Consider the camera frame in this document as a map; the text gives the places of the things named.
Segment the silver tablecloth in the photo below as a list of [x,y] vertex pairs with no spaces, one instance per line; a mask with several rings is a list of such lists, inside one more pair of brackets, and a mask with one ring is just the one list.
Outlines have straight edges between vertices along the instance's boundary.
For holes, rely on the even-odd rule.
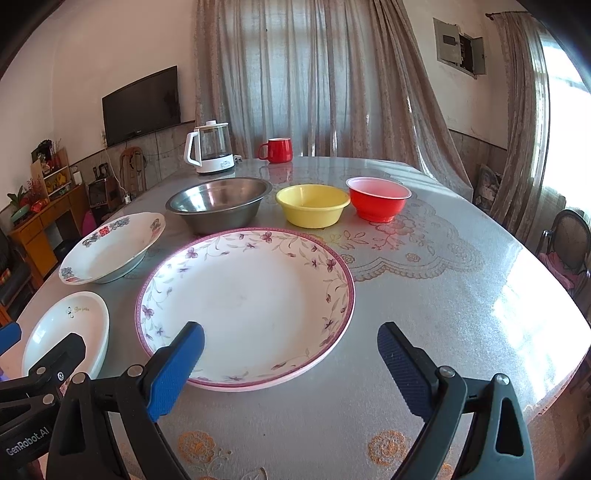
[[[396,179],[413,196],[387,225],[368,223],[349,206],[336,225],[308,231],[342,255],[356,280],[352,323],[324,361],[267,390],[185,387],[160,426],[193,478],[390,478],[422,421],[408,412],[379,356],[376,335],[383,322],[395,321],[437,365],[451,365],[463,376],[508,374],[526,420],[555,399],[589,348],[587,323],[542,264],[469,202],[409,166],[354,158],[296,158],[286,165],[246,160],[232,175],[274,184],[254,226],[297,229],[275,202],[275,192],[291,184],[345,188],[347,178],[366,175]],[[109,307],[101,376],[144,364],[148,358],[134,325],[136,297],[151,270],[192,238],[164,205],[179,190],[211,178],[178,172],[118,212],[161,212],[167,221],[162,237],[124,278],[73,288],[54,273],[19,319],[23,340],[0,360],[7,374],[20,375],[26,339],[43,313],[76,290],[98,293]],[[141,476],[120,419],[113,423],[130,472]],[[451,465],[467,419],[460,431]],[[446,465],[440,476],[450,473]]]

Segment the large white plate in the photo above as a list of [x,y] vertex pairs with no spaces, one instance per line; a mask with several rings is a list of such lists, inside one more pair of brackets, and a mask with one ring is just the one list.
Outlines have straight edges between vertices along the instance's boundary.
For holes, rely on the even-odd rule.
[[160,213],[134,213],[98,227],[67,254],[60,279],[70,285],[107,283],[133,270],[158,239],[166,221]]
[[26,377],[30,368],[70,332],[80,335],[86,345],[86,357],[74,373],[86,372],[95,379],[109,342],[109,310],[105,301],[91,291],[61,299],[41,317],[22,356],[22,376]]
[[205,350],[189,381],[218,391],[267,388],[320,362],[344,334],[355,302],[345,262],[298,232],[238,229],[199,239],[148,278],[135,309],[148,354],[189,321]]

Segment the metal bowl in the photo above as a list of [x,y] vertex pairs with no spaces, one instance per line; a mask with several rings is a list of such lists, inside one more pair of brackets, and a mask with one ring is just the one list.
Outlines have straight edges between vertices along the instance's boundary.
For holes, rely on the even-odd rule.
[[178,192],[166,209],[183,217],[198,235],[246,226],[273,186],[251,177],[212,180]]

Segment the television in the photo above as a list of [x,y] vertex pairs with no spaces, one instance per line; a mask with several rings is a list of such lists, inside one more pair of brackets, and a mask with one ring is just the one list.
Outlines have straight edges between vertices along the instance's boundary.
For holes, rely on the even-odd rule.
[[103,98],[107,145],[181,122],[177,67],[139,79]]

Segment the red bowl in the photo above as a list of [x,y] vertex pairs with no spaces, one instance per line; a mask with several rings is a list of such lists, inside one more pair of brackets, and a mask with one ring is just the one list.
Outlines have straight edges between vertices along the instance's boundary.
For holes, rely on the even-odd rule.
[[357,215],[368,222],[391,222],[412,195],[404,185],[385,179],[354,177],[346,184]]

